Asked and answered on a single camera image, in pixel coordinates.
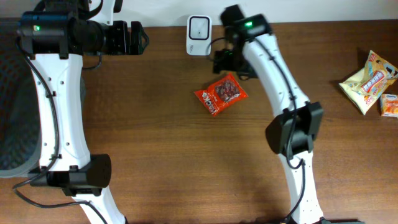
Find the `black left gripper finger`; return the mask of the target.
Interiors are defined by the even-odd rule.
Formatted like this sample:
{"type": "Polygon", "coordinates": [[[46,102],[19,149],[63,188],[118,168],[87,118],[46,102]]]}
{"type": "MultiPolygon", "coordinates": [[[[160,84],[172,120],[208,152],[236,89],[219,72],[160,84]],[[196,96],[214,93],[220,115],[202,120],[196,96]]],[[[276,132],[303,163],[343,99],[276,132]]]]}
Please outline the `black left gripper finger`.
{"type": "Polygon", "coordinates": [[[131,36],[132,40],[149,40],[149,36],[145,33],[142,24],[138,21],[131,22],[131,36]]]}
{"type": "Polygon", "coordinates": [[[140,39],[135,46],[135,54],[142,55],[149,45],[149,39],[140,39]]]}

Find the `red snack bag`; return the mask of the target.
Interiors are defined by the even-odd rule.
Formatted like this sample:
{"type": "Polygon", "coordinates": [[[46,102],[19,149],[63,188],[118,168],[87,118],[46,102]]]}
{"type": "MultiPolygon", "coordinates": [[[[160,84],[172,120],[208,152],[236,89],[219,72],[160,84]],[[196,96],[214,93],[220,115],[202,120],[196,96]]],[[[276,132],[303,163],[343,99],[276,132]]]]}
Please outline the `red snack bag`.
{"type": "Polygon", "coordinates": [[[206,90],[197,90],[194,94],[212,116],[248,97],[232,73],[209,85],[206,90]]]}

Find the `yellow wet wipes pack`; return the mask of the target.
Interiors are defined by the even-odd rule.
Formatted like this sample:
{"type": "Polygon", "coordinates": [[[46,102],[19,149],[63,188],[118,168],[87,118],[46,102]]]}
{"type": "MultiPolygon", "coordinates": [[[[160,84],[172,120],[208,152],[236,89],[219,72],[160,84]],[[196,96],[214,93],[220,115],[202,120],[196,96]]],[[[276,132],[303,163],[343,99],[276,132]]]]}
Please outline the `yellow wet wipes pack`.
{"type": "Polygon", "coordinates": [[[365,115],[396,79],[397,67],[370,50],[364,67],[339,86],[365,115]]]}

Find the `small orange snack packet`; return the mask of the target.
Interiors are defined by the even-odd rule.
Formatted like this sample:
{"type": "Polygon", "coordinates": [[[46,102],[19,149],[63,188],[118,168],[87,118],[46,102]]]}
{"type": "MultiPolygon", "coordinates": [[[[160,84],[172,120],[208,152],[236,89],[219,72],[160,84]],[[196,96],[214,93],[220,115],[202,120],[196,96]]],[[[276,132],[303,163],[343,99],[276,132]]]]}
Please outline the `small orange snack packet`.
{"type": "Polygon", "coordinates": [[[381,116],[396,118],[397,113],[397,95],[382,94],[380,98],[381,103],[381,116]]]}

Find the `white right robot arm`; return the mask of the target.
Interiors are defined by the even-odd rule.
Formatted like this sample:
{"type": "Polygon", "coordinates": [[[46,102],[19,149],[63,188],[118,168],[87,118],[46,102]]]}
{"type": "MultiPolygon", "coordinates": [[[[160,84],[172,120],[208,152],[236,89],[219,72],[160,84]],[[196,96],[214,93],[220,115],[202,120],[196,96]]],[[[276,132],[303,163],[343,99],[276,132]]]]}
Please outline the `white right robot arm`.
{"type": "Polygon", "coordinates": [[[282,163],[290,194],[290,212],[282,223],[325,223],[313,177],[321,104],[312,103],[298,86],[262,14],[246,17],[235,4],[224,9],[220,20],[232,48],[215,52],[214,73],[258,78],[271,104],[274,119],[265,130],[266,139],[282,163]]]}

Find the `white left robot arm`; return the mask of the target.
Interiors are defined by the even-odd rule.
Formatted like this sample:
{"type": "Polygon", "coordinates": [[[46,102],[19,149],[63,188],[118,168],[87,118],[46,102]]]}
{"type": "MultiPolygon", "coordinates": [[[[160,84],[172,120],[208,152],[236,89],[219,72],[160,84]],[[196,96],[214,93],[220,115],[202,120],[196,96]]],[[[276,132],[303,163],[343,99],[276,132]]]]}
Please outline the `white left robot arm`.
{"type": "Polygon", "coordinates": [[[109,189],[111,159],[91,154],[82,121],[86,55],[140,55],[149,38],[138,21],[117,21],[122,0],[41,1],[23,13],[17,47],[34,74],[41,150],[27,185],[60,189],[91,223],[126,223],[109,189]]]}

